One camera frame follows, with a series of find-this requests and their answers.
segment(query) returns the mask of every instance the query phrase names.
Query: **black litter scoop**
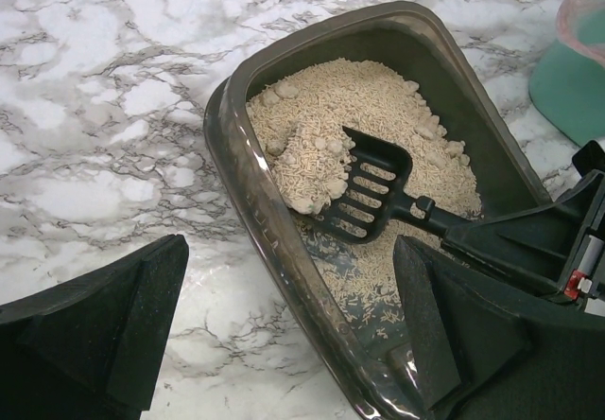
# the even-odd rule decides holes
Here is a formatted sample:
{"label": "black litter scoop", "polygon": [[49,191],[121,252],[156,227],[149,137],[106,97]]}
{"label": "black litter scoop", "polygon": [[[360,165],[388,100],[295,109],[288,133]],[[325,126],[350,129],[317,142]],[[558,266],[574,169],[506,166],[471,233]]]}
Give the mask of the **black litter scoop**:
{"label": "black litter scoop", "polygon": [[[390,219],[398,219],[439,236],[444,250],[476,269],[534,295],[556,302],[605,295],[605,172],[598,166],[583,166],[587,174],[556,202],[470,221],[430,198],[404,192],[412,170],[405,149],[344,130],[355,142],[348,188],[317,216],[300,216],[316,230],[363,244],[379,237]],[[580,285],[583,278],[592,286]],[[580,288],[589,289],[588,294]]]}

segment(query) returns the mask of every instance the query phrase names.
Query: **marble tabletop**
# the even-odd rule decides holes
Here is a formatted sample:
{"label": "marble tabletop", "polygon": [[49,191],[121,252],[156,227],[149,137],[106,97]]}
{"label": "marble tabletop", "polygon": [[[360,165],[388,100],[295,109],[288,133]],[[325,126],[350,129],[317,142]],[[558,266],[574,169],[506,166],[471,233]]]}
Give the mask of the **marble tabletop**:
{"label": "marble tabletop", "polygon": [[[0,0],[0,305],[169,233],[191,256],[143,418],[355,419],[204,145],[215,87],[297,29],[393,0]],[[527,79],[561,0],[410,0],[453,32],[548,190],[576,149]]]}

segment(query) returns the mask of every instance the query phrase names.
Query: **pink plastic bag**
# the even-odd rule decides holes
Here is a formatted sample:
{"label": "pink plastic bag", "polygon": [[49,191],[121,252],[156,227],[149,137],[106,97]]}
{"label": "pink plastic bag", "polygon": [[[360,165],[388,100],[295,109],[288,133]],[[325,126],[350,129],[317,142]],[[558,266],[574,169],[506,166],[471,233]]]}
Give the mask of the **pink plastic bag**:
{"label": "pink plastic bag", "polygon": [[605,67],[605,33],[598,32],[595,21],[605,27],[605,0],[563,0],[557,13],[557,33],[561,43]]}

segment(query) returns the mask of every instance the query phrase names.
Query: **gray marble vein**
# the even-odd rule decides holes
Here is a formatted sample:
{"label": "gray marble vein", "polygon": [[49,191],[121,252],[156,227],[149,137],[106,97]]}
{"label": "gray marble vein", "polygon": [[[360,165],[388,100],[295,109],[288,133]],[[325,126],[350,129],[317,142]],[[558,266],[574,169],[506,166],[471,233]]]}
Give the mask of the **gray marble vein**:
{"label": "gray marble vein", "polygon": [[[354,419],[240,226],[204,106],[250,54],[392,0],[0,0],[0,304],[168,233],[191,258],[146,419]],[[452,31],[553,195],[576,149],[531,105],[561,0],[411,0]]]}

